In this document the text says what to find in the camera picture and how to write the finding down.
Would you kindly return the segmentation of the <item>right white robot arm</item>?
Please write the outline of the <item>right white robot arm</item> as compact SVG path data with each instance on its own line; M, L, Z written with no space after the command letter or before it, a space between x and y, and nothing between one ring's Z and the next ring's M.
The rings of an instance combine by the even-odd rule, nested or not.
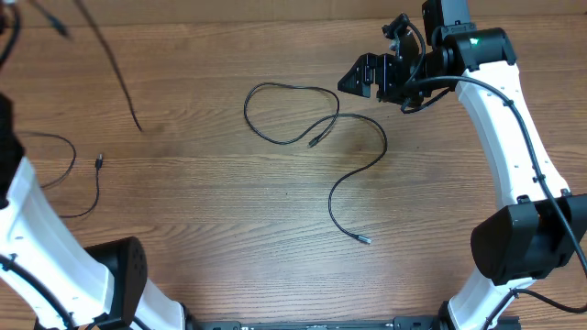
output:
M493 176L497 210L471 233L474 270L435 316L398 316L395 329L516 329L518 296L572 257L585 260L586 198L548 156L501 28L479 29L465 1L423 3L424 28L400 15L383 27L390 50L361 55L338 89L421 111L448 93L467 110Z

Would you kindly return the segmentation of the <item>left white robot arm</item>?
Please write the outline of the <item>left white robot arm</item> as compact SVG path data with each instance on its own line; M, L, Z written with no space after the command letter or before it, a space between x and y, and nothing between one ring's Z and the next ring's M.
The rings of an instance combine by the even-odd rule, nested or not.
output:
M1 99L1 278L38 329L193 329L187 309L148 278L139 240L82 247L50 206Z

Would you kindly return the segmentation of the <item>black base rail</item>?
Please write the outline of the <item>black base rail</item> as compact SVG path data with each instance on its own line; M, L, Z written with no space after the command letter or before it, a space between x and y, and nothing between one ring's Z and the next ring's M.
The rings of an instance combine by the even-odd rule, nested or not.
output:
M194 322L196 330L433 330L434 316L397 316L391 320L308 321L241 323L238 321Z

